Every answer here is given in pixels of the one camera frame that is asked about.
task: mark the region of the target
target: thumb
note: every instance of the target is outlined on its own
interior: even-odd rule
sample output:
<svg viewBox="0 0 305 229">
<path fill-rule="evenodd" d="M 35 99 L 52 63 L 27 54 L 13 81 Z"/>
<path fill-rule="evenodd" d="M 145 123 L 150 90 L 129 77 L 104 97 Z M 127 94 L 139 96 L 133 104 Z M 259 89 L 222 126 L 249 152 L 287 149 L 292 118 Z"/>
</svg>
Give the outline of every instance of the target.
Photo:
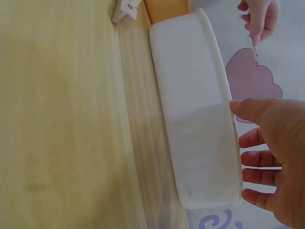
<svg viewBox="0 0 305 229">
<path fill-rule="evenodd" d="M 250 37 L 254 44 L 257 44 L 261 39 L 261 34 L 264 30 L 265 17 L 267 14 L 268 5 L 263 1 L 255 0 L 250 1 L 249 11 L 251 15 L 250 19 Z"/>
<path fill-rule="evenodd" d="M 238 117 L 260 125 L 263 115 L 274 104 L 276 99 L 246 99 L 244 101 L 232 100 L 231 111 Z"/>
</svg>

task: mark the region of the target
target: container lid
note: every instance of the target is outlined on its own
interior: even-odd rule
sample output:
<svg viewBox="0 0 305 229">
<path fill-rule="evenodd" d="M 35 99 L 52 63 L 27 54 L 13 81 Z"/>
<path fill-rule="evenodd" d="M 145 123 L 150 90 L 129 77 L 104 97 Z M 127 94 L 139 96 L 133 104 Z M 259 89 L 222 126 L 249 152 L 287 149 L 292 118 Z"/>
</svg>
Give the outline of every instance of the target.
<svg viewBox="0 0 305 229">
<path fill-rule="evenodd" d="M 181 204 L 238 206 L 243 183 L 236 120 L 205 12 L 154 24 L 150 45 Z"/>
</svg>

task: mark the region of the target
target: pink heart shape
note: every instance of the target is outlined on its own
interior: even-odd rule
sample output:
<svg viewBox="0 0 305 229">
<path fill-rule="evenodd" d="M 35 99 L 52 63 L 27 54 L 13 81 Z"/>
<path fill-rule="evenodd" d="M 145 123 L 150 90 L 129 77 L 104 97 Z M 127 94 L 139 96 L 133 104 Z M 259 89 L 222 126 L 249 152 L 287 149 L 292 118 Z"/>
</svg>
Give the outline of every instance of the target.
<svg viewBox="0 0 305 229">
<path fill-rule="evenodd" d="M 230 59 L 227 73 L 232 99 L 282 98 L 281 87 L 274 82 L 272 72 L 264 65 L 257 65 L 254 53 L 249 48 L 239 50 Z M 251 123 L 239 117 L 239 122 Z"/>
</svg>

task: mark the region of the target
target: wood grain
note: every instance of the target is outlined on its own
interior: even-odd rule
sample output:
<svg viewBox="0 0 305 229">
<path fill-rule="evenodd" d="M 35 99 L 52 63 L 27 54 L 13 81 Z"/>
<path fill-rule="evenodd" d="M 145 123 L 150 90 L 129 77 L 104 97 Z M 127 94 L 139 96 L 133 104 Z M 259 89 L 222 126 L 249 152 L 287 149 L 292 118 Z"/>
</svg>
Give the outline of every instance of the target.
<svg viewBox="0 0 305 229">
<path fill-rule="evenodd" d="M 187 228 L 147 13 L 118 31 L 113 6 L 0 0 L 0 228 Z"/>
<path fill-rule="evenodd" d="M 145 5 L 131 29 L 120 27 L 120 48 L 126 102 L 142 200 L 149 228 L 186 229 L 186 210 L 180 206 L 153 63 Z"/>
</svg>

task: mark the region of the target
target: pink fingernail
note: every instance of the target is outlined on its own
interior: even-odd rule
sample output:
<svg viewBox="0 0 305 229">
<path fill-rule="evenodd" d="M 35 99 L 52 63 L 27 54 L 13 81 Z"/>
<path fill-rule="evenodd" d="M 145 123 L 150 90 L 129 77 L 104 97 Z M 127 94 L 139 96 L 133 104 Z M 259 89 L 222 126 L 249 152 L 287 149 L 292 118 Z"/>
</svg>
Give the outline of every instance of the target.
<svg viewBox="0 0 305 229">
<path fill-rule="evenodd" d="M 250 35 L 251 39 L 252 39 L 252 43 L 253 44 L 258 44 L 260 39 L 261 39 L 261 36 L 260 35 Z"/>
<path fill-rule="evenodd" d="M 230 102 L 230 107 L 235 107 L 235 106 L 238 106 L 240 104 L 241 101 L 239 100 L 235 100 L 233 99 L 231 102 Z"/>
</svg>

